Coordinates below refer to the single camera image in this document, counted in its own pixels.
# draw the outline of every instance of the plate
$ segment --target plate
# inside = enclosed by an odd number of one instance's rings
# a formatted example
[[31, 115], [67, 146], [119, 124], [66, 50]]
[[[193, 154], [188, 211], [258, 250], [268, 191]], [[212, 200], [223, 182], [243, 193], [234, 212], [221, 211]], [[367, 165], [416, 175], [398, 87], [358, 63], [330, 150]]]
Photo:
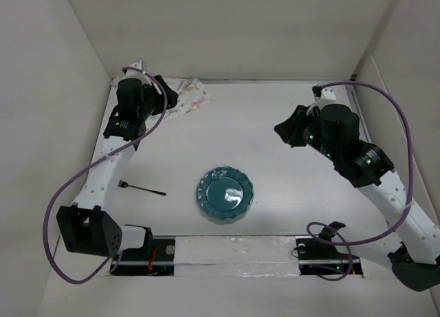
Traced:
[[254, 198], [254, 186], [238, 169], [218, 167], [200, 180], [197, 201], [201, 209], [216, 219], [233, 219], [243, 214]]

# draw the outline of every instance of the wall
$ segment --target wall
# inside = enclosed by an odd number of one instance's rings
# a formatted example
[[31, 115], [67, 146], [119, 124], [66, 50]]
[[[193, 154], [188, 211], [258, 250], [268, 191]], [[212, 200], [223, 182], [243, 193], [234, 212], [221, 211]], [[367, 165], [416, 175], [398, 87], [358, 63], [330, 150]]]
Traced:
[[[50, 272], [45, 207], [90, 160], [108, 91], [109, 76], [67, 0], [0, 0], [2, 316], [38, 311]], [[51, 240], [53, 247], [54, 233]]]
[[111, 76], [339, 79], [390, 0], [70, 0]]
[[[432, 218], [432, 207], [440, 215], [438, 2], [399, 0], [358, 76], [359, 80], [386, 88], [405, 111], [419, 169], [415, 197]], [[372, 140], [391, 156], [406, 180], [404, 132], [397, 114], [383, 98], [364, 89], [358, 93]], [[440, 288], [434, 288], [432, 293], [438, 308]]]

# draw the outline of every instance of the white tabletop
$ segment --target white tabletop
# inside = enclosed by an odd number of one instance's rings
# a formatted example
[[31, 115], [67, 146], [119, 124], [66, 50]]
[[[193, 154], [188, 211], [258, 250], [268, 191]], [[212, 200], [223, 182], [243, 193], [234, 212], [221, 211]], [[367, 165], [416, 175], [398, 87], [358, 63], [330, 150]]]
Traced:
[[[108, 210], [111, 216], [120, 223], [150, 226], [154, 235], [304, 234], [310, 221], [335, 220], [373, 234], [383, 231], [381, 214], [330, 161], [309, 147], [289, 148], [273, 131], [296, 105], [313, 102], [314, 84], [207, 83], [214, 102], [162, 124], [141, 143], [124, 176], [129, 183], [164, 190], [168, 196], [118, 188]], [[348, 105], [344, 88], [336, 92], [338, 102]], [[110, 111], [107, 107], [103, 127]], [[236, 221], [213, 221], [197, 205], [199, 179], [216, 166], [238, 168], [254, 184], [254, 203]], [[200, 256], [211, 251], [213, 259], [211, 239], [200, 238], [205, 245], [189, 246], [188, 240], [186, 247]], [[56, 260], [70, 276], [83, 278], [102, 258], [68, 253], [61, 243]], [[285, 257], [275, 261], [288, 263]], [[412, 292], [371, 263], [364, 263], [365, 278], [348, 276], [337, 283], [315, 276], [244, 277], [233, 270], [212, 277], [182, 271], [181, 276], [157, 278], [102, 271], [84, 285], [67, 284], [52, 271], [39, 316], [437, 315], [428, 291]]]

